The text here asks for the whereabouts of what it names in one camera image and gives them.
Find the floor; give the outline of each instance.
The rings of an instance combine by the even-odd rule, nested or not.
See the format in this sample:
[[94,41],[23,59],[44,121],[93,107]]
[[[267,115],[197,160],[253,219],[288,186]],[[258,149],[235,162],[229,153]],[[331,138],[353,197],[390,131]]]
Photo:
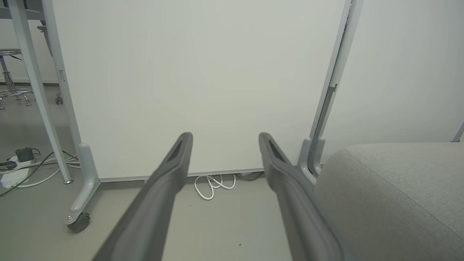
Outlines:
[[[57,91],[48,87],[47,99],[62,147],[74,153],[64,107],[54,104]],[[38,107],[31,101],[33,105],[25,107],[23,101],[4,99],[0,159],[23,147],[51,152]],[[30,182],[47,177],[56,168],[44,166]],[[71,184],[64,185],[57,174],[43,184],[0,198],[1,260],[91,260],[144,185],[143,181],[101,184],[85,210],[90,213],[90,225],[74,234],[62,222],[82,186],[82,175],[78,169],[70,172]],[[226,176],[227,185],[231,179]],[[199,189],[208,196],[206,179],[201,180]],[[277,199],[266,180],[237,181],[232,190],[216,189],[214,198],[205,201],[189,178],[174,202],[163,260],[291,260]]]

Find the whiteboard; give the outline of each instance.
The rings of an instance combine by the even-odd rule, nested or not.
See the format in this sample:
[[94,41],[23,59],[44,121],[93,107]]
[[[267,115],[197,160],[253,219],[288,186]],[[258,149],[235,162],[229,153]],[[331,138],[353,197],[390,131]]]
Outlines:
[[323,136],[353,144],[449,142],[464,121],[464,2],[365,1]]
[[193,133],[189,173],[292,163],[309,135],[344,0],[56,0],[77,124],[100,178],[148,176]]

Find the coiled white cable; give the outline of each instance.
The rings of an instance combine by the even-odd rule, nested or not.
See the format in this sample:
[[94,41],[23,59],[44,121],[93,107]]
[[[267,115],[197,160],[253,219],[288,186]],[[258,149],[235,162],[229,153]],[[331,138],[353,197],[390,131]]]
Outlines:
[[[195,181],[193,182],[193,185],[195,186],[195,189],[197,190],[198,192],[198,195],[200,195],[203,199],[206,199],[206,200],[212,200],[213,197],[214,197],[214,189],[218,189],[220,187],[223,187],[225,189],[233,189],[235,187],[235,175],[233,175],[233,185],[231,187],[226,187],[222,184],[223,180],[222,180],[222,175],[219,175],[221,177],[221,182],[218,182],[216,179],[214,179],[212,176],[205,176],[206,179],[208,180],[208,184],[209,184],[209,187],[211,188],[211,197],[205,197],[201,192],[200,190],[198,189],[197,187],[197,180],[203,176],[198,176],[197,178],[195,178]],[[213,186],[211,184],[211,180],[213,180],[214,182],[217,183],[217,186]]]
[[[71,162],[74,161],[74,160],[76,160],[76,159],[73,158],[73,157],[67,158],[67,159],[66,159],[66,165],[67,165],[68,167],[80,169],[80,168],[81,168],[80,166],[74,166],[74,165],[68,164],[68,163],[71,163]],[[20,185],[20,186],[18,186],[18,188],[23,188],[23,189],[24,189],[24,188],[30,188],[30,187],[33,187],[33,186],[35,186],[35,185],[42,184],[42,183],[44,183],[45,181],[51,179],[53,176],[55,176],[60,170],[61,170],[61,169],[57,169],[53,174],[51,174],[48,178],[46,178],[46,179],[44,179],[44,180],[41,180],[41,181],[36,182],[36,183],[33,183],[33,184]]]

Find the caster wheel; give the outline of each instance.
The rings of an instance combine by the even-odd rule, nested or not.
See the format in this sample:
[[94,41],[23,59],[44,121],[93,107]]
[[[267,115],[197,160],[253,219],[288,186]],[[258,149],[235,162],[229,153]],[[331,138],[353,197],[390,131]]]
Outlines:
[[69,224],[68,228],[74,233],[79,233],[89,225],[89,222],[89,213],[81,213],[79,217],[76,219],[76,222],[74,222],[73,224]]

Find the metal stool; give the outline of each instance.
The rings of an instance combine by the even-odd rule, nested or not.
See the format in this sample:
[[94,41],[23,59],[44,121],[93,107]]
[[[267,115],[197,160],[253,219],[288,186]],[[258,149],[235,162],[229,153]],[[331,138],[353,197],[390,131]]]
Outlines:
[[17,55],[17,54],[21,54],[20,49],[0,49],[0,64],[3,69],[3,78],[5,78],[5,83],[6,83],[6,86],[8,87],[8,90],[0,91],[0,110],[5,108],[1,104],[2,99],[5,97],[15,97],[16,100],[21,100],[21,96],[23,96],[24,99],[26,100],[26,106],[31,105],[26,94],[34,93],[34,92],[32,91],[32,89],[28,89],[28,88],[17,89],[14,86],[14,82],[13,82],[13,79],[11,78],[11,74],[6,68],[6,63],[5,63],[5,60],[3,59],[4,55]]

